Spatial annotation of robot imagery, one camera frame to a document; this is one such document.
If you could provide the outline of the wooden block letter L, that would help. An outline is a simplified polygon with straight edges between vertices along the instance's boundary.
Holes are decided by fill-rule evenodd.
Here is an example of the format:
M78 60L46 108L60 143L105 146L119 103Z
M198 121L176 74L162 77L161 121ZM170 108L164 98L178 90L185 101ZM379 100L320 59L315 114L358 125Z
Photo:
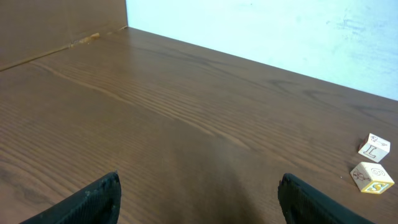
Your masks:
M369 133L360 144L358 153L368 159L379 163L385 158L391 148L391 143L375 134Z

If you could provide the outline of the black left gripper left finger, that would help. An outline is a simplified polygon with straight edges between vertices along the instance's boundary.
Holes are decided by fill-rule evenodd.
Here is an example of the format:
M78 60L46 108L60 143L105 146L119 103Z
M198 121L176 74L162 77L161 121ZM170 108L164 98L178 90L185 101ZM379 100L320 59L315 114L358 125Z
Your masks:
M117 224L121 183L110 172L21 224Z

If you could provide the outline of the wooden block yellow S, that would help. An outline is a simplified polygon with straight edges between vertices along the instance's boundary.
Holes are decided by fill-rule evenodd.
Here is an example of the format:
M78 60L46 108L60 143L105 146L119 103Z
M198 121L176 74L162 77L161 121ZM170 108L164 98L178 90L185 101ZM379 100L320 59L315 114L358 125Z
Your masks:
M382 194L395 184L383 166L377 163L360 162L350 176L359 191L367 194Z

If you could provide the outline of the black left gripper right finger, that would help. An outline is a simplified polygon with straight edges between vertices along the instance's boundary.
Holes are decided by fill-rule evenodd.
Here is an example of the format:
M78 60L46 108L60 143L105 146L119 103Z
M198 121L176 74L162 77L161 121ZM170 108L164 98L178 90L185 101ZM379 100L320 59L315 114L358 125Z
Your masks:
M291 173L279 182L277 198L288 224L372 224Z

